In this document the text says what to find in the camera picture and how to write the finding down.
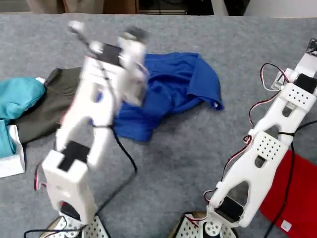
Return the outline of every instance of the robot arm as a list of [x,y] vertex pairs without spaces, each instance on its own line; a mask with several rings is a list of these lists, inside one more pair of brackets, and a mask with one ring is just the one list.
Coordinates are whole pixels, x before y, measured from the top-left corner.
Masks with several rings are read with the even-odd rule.
[[[129,28],[119,37],[121,47],[99,42],[88,43],[79,22],[70,24],[91,55],[85,58],[80,84],[72,106],[56,133],[56,150],[43,162],[47,191],[53,208],[71,219],[73,227],[92,222],[97,207],[88,186],[88,170],[97,169],[108,147],[115,113],[122,101],[140,106],[146,88],[143,61],[145,32]],[[77,129],[91,119],[94,142],[91,148],[72,141]]]
[[[306,53],[295,70],[285,71],[289,83],[283,85],[284,77],[280,73],[276,77],[272,88],[280,91],[265,116],[249,131],[251,143],[244,154],[217,183],[207,206],[207,218],[199,224],[201,238],[224,238],[227,236],[223,227],[249,225],[269,192],[276,169],[293,141],[291,135],[279,134],[275,138],[266,131],[272,126],[277,126],[280,132],[296,131],[316,101],[317,80],[313,78],[316,72],[317,57]],[[288,117],[282,113],[285,107],[292,110]],[[256,163],[256,159],[262,161],[261,165]],[[249,190],[247,203],[242,206],[227,195],[244,181],[249,185]]]

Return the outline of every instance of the white mounting bracket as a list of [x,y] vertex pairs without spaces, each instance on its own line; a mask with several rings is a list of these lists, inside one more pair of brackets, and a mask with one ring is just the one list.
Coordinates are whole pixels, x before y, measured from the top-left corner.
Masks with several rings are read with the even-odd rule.
[[[50,229],[53,230],[65,230],[65,229],[78,229],[79,227],[73,223],[74,219],[71,219],[63,214],[60,217],[59,222],[55,227]],[[79,232],[59,232],[59,233],[44,233],[41,238],[75,238]],[[93,222],[91,222],[87,227],[85,227],[81,232],[81,238],[109,238],[103,224],[101,223],[98,216],[94,217]]]

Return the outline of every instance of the gray felt surface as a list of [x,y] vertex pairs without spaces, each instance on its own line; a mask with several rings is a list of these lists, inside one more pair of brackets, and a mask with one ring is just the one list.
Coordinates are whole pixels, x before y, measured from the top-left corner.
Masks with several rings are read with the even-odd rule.
[[[82,65],[86,51],[67,32],[71,19],[84,21],[91,39],[115,44],[117,35],[133,24],[150,32],[150,53],[199,52],[219,75],[222,87],[224,111],[203,104],[168,118],[149,143],[122,139],[140,173],[101,213],[113,238],[165,238],[182,212],[204,211],[203,191],[214,188],[226,159],[244,145],[242,138],[250,129],[249,107],[271,95],[260,84],[260,66],[270,61],[294,68],[310,38],[317,36],[317,19],[0,15],[0,79],[46,77],[57,66]],[[268,83],[272,82],[276,71],[266,72]],[[265,110],[256,109],[254,118],[262,117]],[[316,118],[314,107],[305,120]],[[299,133],[295,147],[316,163],[315,131],[312,127]],[[25,230],[45,228],[57,216],[46,191],[33,191],[35,165],[53,141],[52,134],[29,143],[27,172],[0,179],[0,237],[22,237]],[[78,141],[90,144],[91,128],[82,128]],[[103,166],[91,172],[96,202],[108,198],[131,172],[127,158],[112,143]],[[260,238],[268,225],[258,213],[238,232],[242,238]],[[285,235],[274,229],[270,237]]]

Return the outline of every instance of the perforated bracket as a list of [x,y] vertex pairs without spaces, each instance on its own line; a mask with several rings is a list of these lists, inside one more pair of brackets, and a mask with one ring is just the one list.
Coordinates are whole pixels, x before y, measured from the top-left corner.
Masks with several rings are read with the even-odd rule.
[[[57,225],[52,228],[54,230],[65,230],[65,229],[78,229],[79,227],[74,226],[69,218],[63,216],[60,218]],[[41,238],[76,238],[79,232],[58,232],[53,234],[42,234]],[[98,216],[94,217],[92,223],[81,231],[81,238],[109,238],[103,224],[101,223]]]
[[288,83],[285,88],[283,88],[280,97],[301,108],[306,113],[310,111],[316,101],[316,97],[313,94],[310,94],[293,83]]
[[199,229],[192,222],[190,222],[186,217],[184,217],[182,223],[180,224],[177,233],[174,238],[199,238]]
[[258,156],[267,161],[277,160],[279,163],[287,151],[287,146],[273,136],[261,131],[254,140],[254,150]]

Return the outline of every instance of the cable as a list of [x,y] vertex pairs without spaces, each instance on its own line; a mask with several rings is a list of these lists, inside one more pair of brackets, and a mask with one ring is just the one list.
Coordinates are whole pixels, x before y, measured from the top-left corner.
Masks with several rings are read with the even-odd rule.
[[[63,227],[63,229],[61,229],[61,231],[64,231],[64,229],[67,227],[67,220],[65,219],[65,217],[64,216],[62,216],[63,218],[64,218],[64,220],[65,220],[65,222],[66,222],[66,225]],[[60,232],[55,232],[55,233],[53,233],[53,234],[48,234],[48,235],[46,235],[44,238],[48,238],[48,237],[50,237],[50,236],[52,236],[52,235],[56,235],[56,234],[58,234],[58,233],[60,233]]]
[[265,86],[264,76],[263,76],[263,70],[264,70],[264,67],[265,67],[266,65],[272,65],[272,66],[274,66],[275,68],[277,68],[277,69],[280,71],[280,73],[284,76],[284,82],[286,81],[286,82],[289,83],[289,80],[288,80],[288,78],[287,78],[285,72],[284,72],[280,67],[278,67],[278,66],[276,66],[276,65],[274,65],[274,64],[272,64],[272,63],[269,63],[269,62],[263,64],[262,67],[261,67],[261,69],[260,69],[260,80],[261,80],[261,83],[262,83],[263,87],[264,87],[267,91],[280,91],[279,89],[268,89],[268,88]]
[[[308,123],[305,123],[305,124],[299,126],[294,133],[279,132],[279,134],[290,135],[290,136],[294,137],[297,131],[305,128],[306,126],[309,126],[309,125],[312,125],[312,124],[315,124],[315,123],[317,123],[317,120],[310,121]],[[274,220],[271,222],[270,226],[268,227],[268,229],[267,229],[267,231],[266,231],[266,233],[264,235],[264,238],[268,237],[268,235],[270,234],[271,230],[273,229],[275,223],[278,221],[278,219],[282,215],[282,213],[283,213],[283,211],[284,211],[284,209],[285,209],[285,207],[287,205],[289,189],[290,189],[290,185],[291,185],[291,182],[292,182],[293,172],[294,172],[294,167],[295,167],[295,149],[294,149],[293,142],[291,143],[291,149],[292,149],[292,162],[291,162],[291,169],[290,169],[289,179],[288,179],[288,183],[287,183],[287,187],[286,187],[286,191],[285,191],[284,202],[283,202],[283,205],[280,208],[278,214],[276,215],[276,217],[274,218]]]
[[253,105],[250,107],[250,109],[249,109],[249,122],[250,122],[252,128],[254,127],[254,123],[253,123],[252,118],[251,118],[251,111],[252,111],[254,108],[256,108],[257,106],[259,106],[259,105],[262,105],[262,104],[269,103],[269,102],[273,101],[273,100],[275,99],[275,97],[279,94],[279,92],[280,92],[280,91],[278,91],[276,94],[274,94],[271,98],[266,99],[266,100],[264,100],[264,101],[257,102],[257,103],[253,104]]
[[208,216],[205,216],[203,218],[191,218],[191,217],[187,216],[186,214],[184,214],[184,217],[186,217],[195,227],[198,227],[196,222],[201,222],[201,221],[205,220]]
[[160,0],[157,0],[157,4],[158,4],[158,14],[161,15],[162,11],[161,11],[161,7],[160,7]]
[[167,4],[170,4],[170,5],[175,5],[175,6],[182,6],[184,5],[184,2],[183,1],[179,1],[179,2],[171,2],[171,1],[168,1],[168,0],[161,0]]
[[[246,144],[241,150],[239,150],[238,152],[236,152],[235,154],[233,154],[233,155],[227,160],[227,162],[225,163],[225,165],[224,165],[224,167],[223,167],[222,176],[221,176],[220,181],[223,180],[223,178],[224,178],[224,173],[225,173],[225,169],[227,168],[227,166],[229,165],[229,163],[230,163],[231,161],[233,161],[237,156],[239,156],[240,154],[242,154],[243,152],[245,152],[245,151],[247,150],[247,148],[251,145],[252,136],[251,136],[251,135],[247,135],[247,136],[245,136],[244,138],[247,138],[247,139],[246,139],[247,144]],[[205,200],[207,203],[209,203],[210,199],[207,199],[207,198],[206,198],[206,195],[207,195],[208,193],[214,192],[214,191],[216,191],[216,190],[217,190],[217,188],[215,188],[215,189],[213,189],[213,190],[207,190],[207,191],[204,192],[204,194],[203,194],[204,200]]]

